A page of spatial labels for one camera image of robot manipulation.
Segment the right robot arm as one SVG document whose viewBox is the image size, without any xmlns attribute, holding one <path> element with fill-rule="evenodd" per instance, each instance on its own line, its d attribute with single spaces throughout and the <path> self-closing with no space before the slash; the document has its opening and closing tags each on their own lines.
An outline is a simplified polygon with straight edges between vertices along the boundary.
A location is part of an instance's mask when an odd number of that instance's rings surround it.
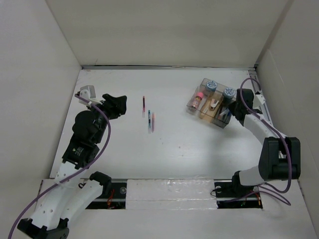
<svg viewBox="0 0 319 239">
<path fill-rule="evenodd" d="M 237 89 L 236 101 L 229 105 L 231 114 L 262 144 L 258 165 L 237 171 L 232 176 L 228 190 L 235 197 L 243 197 L 255 186 L 269 186 L 273 180 L 286 180 L 284 190 L 271 186 L 277 194 L 286 193 L 292 180 L 299 179 L 301 175 L 300 140 L 279 132 L 264 119 L 261 111 L 253 109 L 256 97 L 250 89 Z"/>
</svg>

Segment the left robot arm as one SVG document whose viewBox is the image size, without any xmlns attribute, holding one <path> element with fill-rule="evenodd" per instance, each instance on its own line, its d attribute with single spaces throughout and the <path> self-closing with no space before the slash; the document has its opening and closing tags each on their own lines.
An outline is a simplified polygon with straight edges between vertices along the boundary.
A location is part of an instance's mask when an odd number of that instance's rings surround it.
<svg viewBox="0 0 319 239">
<path fill-rule="evenodd" d="M 43 199 L 34 213 L 25 219 L 18 216 L 13 225 L 31 239 L 67 238 L 70 223 L 96 198 L 104 198 L 111 193 L 111 177 L 98 171 L 91 174 L 81 188 L 78 185 L 109 143 L 110 120 L 126 113 L 127 96 L 104 94 L 103 99 L 97 102 L 81 90 L 75 97 L 87 109 L 75 117 L 73 135 L 62 156 L 54 184 L 28 204 L 31 207 L 40 198 Z"/>
</svg>

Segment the pink white stapler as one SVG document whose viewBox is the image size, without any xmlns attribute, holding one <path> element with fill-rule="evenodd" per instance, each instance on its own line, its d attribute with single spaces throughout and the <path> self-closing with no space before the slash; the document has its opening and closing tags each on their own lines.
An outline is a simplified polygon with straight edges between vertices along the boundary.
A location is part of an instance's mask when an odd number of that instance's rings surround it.
<svg viewBox="0 0 319 239">
<path fill-rule="evenodd" d="M 214 111 L 214 110 L 216 110 L 216 109 L 219 107 L 219 105 L 220 105 L 220 101 L 219 101 L 219 100 L 217 100 L 217 99 L 212 99 L 211 102 L 210 102 L 209 108 L 210 108 L 212 111 Z"/>
</svg>

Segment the pink capped pencil tube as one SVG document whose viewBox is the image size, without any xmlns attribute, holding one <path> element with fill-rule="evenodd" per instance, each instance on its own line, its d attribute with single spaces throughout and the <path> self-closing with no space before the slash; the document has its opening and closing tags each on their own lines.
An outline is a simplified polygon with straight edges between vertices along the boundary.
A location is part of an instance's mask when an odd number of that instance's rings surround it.
<svg viewBox="0 0 319 239">
<path fill-rule="evenodd" d="M 201 101 L 202 101 L 202 99 L 203 99 L 203 97 L 204 97 L 203 92 L 197 92 L 195 94 L 195 96 L 193 97 L 193 99 L 191 100 L 191 104 L 190 104 L 189 107 L 192 110 L 197 110 L 199 105 L 200 105 L 200 103 L 201 103 Z"/>
</svg>

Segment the blue round jar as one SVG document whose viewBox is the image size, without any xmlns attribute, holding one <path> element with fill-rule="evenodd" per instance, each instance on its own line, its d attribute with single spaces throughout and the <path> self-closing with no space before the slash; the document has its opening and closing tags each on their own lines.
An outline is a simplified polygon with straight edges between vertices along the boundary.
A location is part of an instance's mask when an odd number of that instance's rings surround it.
<svg viewBox="0 0 319 239">
<path fill-rule="evenodd" d="M 236 94 L 236 90 L 232 87 L 226 87 L 223 91 L 223 96 L 226 99 L 233 99 Z"/>
<path fill-rule="evenodd" d="M 205 89 L 209 92 L 215 92 L 217 89 L 217 82 L 214 80 L 208 80 L 205 84 Z"/>
</svg>

